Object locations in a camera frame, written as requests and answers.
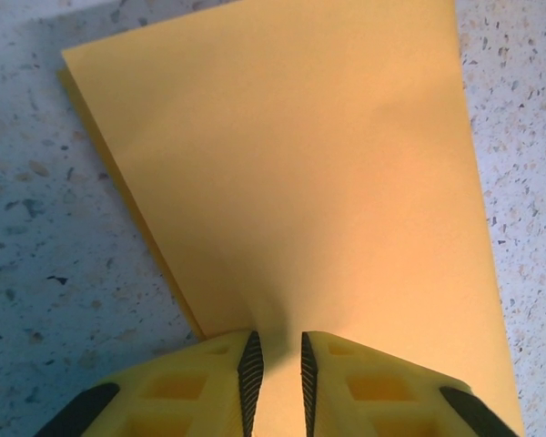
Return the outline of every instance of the orange paper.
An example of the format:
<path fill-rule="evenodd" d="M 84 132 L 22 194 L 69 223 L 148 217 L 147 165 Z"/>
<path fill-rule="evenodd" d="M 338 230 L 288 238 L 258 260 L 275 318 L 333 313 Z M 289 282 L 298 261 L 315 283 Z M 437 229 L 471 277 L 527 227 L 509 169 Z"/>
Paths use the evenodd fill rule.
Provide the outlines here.
<path fill-rule="evenodd" d="M 305 435 L 303 330 L 523 433 L 458 53 L 449 0 L 246 0 L 64 52 L 191 325 L 261 333 L 257 436 Z"/>

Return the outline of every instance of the yellow paper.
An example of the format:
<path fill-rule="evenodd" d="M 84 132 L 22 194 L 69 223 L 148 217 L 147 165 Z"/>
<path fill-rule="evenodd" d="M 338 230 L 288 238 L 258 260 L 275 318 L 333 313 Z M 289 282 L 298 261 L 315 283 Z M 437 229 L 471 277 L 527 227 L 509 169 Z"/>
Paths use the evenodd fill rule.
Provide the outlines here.
<path fill-rule="evenodd" d="M 305 435 L 303 330 L 461 379 L 523 433 L 458 53 L 450 0 L 247 0 L 65 51 L 192 326 L 261 333 L 257 436 Z"/>

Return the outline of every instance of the granite countertop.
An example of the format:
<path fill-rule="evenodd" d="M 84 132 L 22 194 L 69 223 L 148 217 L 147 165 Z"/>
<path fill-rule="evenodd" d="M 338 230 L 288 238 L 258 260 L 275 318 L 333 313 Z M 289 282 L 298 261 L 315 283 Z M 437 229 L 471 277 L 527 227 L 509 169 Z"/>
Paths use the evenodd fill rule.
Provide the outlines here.
<path fill-rule="evenodd" d="M 194 341 L 56 71 L 63 48 L 218 3 L 0 0 L 0 435 Z M 521 408 L 546 436 L 546 0 L 457 3 Z"/>

